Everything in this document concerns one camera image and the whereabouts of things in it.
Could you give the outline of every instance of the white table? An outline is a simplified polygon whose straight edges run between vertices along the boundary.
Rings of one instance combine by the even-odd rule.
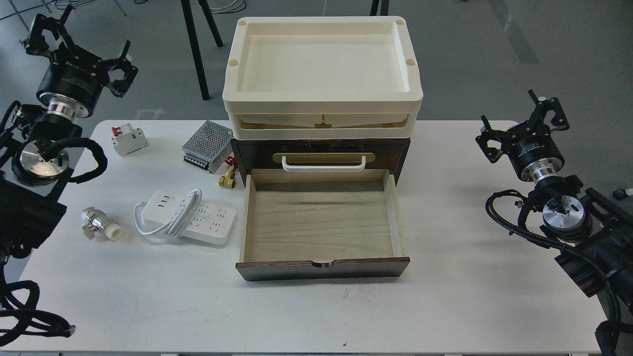
[[[110,159],[101,177],[70,184],[68,212],[30,258],[22,279],[39,283],[39,308],[77,326],[71,338],[22,336],[7,351],[226,353],[598,352],[605,315],[554,261],[497,226],[484,202],[520,182],[507,160],[492,165],[474,121],[417,122],[398,184],[411,264],[397,279],[246,282],[239,258],[244,188],[220,189],[182,161],[202,121],[137,121],[150,146],[121,158],[102,122],[92,138]],[[495,123],[495,127],[509,125]],[[92,169],[84,153],[77,173]],[[239,212],[226,246],[141,237],[132,208],[158,189],[206,198]],[[95,206],[125,228],[118,241],[82,234]],[[499,205],[508,218],[512,200]],[[538,224],[535,218],[530,224]]]

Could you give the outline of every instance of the white plastic fitting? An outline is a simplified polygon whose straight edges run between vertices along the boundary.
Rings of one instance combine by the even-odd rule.
[[[110,240],[117,240],[123,236],[123,228],[99,209],[86,208],[81,212],[81,218],[86,221],[82,230],[88,239],[94,239],[95,232]]]

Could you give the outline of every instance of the white cable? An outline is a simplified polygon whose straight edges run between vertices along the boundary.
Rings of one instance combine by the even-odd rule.
[[[235,11],[237,9],[239,9],[243,4],[244,4],[245,0],[234,0],[232,3],[226,5],[226,6],[222,6],[221,8],[212,8],[209,7],[209,10],[211,10],[212,13],[227,13],[229,11]],[[200,1],[196,1],[197,5],[200,6],[200,8],[202,8],[202,4],[200,4]]]
[[[152,231],[144,231],[141,229],[141,223],[139,222],[139,214],[137,213],[138,207],[145,207],[145,203],[139,203],[134,206],[134,224],[136,225],[136,229],[139,231],[141,235],[152,235],[159,231],[163,231],[165,236],[176,238],[180,236],[180,233],[187,227],[189,221],[193,217],[196,209],[200,205],[200,201],[202,200],[202,191],[200,189],[194,189],[187,196],[191,197],[187,205],[176,215],[172,220],[159,226],[157,229]]]

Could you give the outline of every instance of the gray floor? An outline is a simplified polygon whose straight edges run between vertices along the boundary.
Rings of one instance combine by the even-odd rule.
[[[103,58],[116,56],[131,40],[130,54],[140,70],[123,99],[104,91],[94,116],[81,123],[87,136],[110,118],[226,119],[224,70],[240,17],[364,16],[371,3],[250,0],[241,13],[215,17],[224,48],[215,47],[194,4],[213,97],[202,101],[179,2],[120,2],[127,16],[114,1],[100,0],[79,7],[66,23],[77,44]],[[15,3],[21,9],[40,4]],[[1,1],[0,16],[11,12]],[[47,13],[44,8],[23,13],[27,23],[38,12]],[[478,120],[482,114],[525,120],[534,108],[526,92],[534,89],[539,96],[558,97],[570,121],[570,130],[554,135],[566,158],[563,174],[577,174],[587,187],[608,195],[633,186],[632,2],[393,0],[390,14],[407,20],[420,64],[425,97],[419,120]],[[18,40],[26,31],[17,16],[0,21],[0,34],[0,108],[16,99],[36,103],[47,60],[24,53]],[[478,149],[474,140],[472,149]],[[482,164],[489,163],[482,159]],[[633,212],[633,199],[618,204]],[[23,266],[24,261],[11,261],[8,279],[17,280]],[[621,339],[620,355],[633,353],[631,337]]]

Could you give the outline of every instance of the brass valve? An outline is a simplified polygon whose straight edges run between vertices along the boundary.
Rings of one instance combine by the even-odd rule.
[[[231,168],[227,171],[227,173],[220,177],[218,181],[218,185],[220,187],[233,189],[235,188],[235,166],[232,165]]]

